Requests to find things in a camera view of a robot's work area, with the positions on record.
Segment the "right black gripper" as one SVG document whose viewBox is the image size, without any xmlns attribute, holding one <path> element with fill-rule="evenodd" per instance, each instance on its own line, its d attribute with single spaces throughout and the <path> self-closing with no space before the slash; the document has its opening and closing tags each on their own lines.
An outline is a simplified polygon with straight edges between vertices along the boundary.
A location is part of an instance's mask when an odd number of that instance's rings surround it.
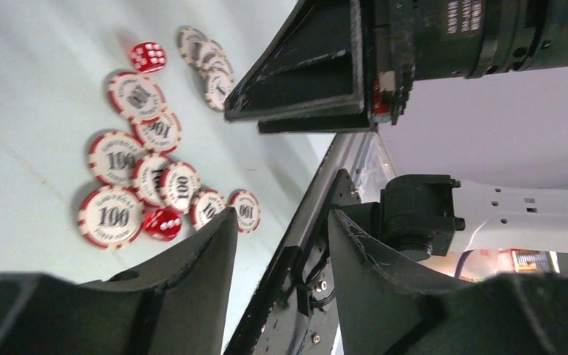
<svg viewBox="0 0 568 355">
<path fill-rule="evenodd" d="M 370 124 L 395 124 L 417 81 L 568 67 L 568 1 L 361 1 Z"/>
</svg>

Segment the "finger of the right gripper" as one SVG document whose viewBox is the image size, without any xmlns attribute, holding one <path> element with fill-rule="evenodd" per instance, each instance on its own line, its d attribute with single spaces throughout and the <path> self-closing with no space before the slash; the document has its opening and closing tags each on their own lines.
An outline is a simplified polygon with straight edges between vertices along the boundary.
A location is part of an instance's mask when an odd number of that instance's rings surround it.
<svg viewBox="0 0 568 355">
<path fill-rule="evenodd" d="M 299 1 L 224 105 L 260 133 L 369 132 L 373 1 Z"/>
</svg>

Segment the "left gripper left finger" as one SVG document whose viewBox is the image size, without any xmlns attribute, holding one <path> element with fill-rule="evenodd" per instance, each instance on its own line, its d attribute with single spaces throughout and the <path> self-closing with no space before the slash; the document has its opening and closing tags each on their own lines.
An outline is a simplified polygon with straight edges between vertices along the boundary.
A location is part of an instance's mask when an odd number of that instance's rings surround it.
<svg viewBox="0 0 568 355">
<path fill-rule="evenodd" d="M 227 208 L 107 281 L 0 274 L 0 354 L 219 354 L 236 250 Z"/>
</svg>

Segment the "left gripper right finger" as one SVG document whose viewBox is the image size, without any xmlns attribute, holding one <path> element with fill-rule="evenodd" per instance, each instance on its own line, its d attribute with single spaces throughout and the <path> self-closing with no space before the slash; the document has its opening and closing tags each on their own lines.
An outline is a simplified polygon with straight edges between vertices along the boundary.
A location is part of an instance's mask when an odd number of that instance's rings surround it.
<svg viewBox="0 0 568 355">
<path fill-rule="evenodd" d="M 568 354 L 568 278 L 457 280 L 328 217 L 346 354 Z"/>
</svg>

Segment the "white red chip stack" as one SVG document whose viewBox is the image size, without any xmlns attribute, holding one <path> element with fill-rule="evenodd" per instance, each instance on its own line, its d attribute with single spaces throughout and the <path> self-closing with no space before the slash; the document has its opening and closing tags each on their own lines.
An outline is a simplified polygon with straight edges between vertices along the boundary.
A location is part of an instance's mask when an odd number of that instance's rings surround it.
<svg viewBox="0 0 568 355">
<path fill-rule="evenodd" d="M 108 81 L 109 102 L 130 131 L 102 133 L 89 145 L 88 167 L 101 187 L 81 202 L 81 236 L 100 249 L 123 248 L 147 234 L 143 221 L 152 209 L 171 209 L 181 214 L 183 224 L 200 230 L 232 207 L 238 231 L 256 231 L 262 214 L 255 194 L 239 189 L 226 197 L 205 187 L 193 164 L 172 158 L 182 143 L 183 128 L 152 73 L 132 67 Z"/>
</svg>

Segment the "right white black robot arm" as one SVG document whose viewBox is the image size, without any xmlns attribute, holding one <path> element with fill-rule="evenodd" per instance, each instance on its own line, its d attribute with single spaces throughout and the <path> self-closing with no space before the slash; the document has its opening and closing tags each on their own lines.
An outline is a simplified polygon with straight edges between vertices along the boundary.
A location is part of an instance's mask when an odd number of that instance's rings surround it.
<svg viewBox="0 0 568 355">
<path fill-rule="evenodd" d="M 299 1 L 224 104 L 263 134 L 396 124 L 417 81 L 568 67 L 568 1 Z M 568 190 L 405 175 L 374 236 L 414 260 L 476 249 L 568 253 Z"/>
</svg>

